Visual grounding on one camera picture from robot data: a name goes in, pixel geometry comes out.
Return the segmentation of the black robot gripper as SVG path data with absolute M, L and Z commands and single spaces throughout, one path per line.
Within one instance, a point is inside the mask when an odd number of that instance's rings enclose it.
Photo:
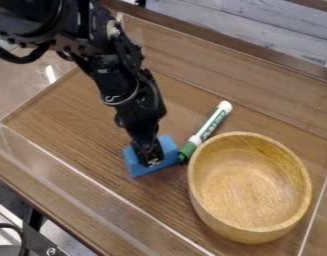
M 156 133 L 158 120 L 165 115 L 152 73 L 148 69 L 140 69 L 136 75 L 121 70 L 98 70 L 97 88 L 104 104 L 116 109 L 116 125 L 130 136 L 138 163 L 152 167 L 164 159 Z

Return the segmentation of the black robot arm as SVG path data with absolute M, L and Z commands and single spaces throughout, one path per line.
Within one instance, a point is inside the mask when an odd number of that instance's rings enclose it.
M 97 0 L 0 0 L 0 39 L 29 53 L 17 56 L 0 46 L 0 59 L 34 62 L 52 50 L 94 81 L 105 105 L 116 109 L 114 123 L 130 137 L 138 163 L 164 159 L 157 140 L 165 115 L 150 71 L 141 66 L 141 47 L 121 22 Z

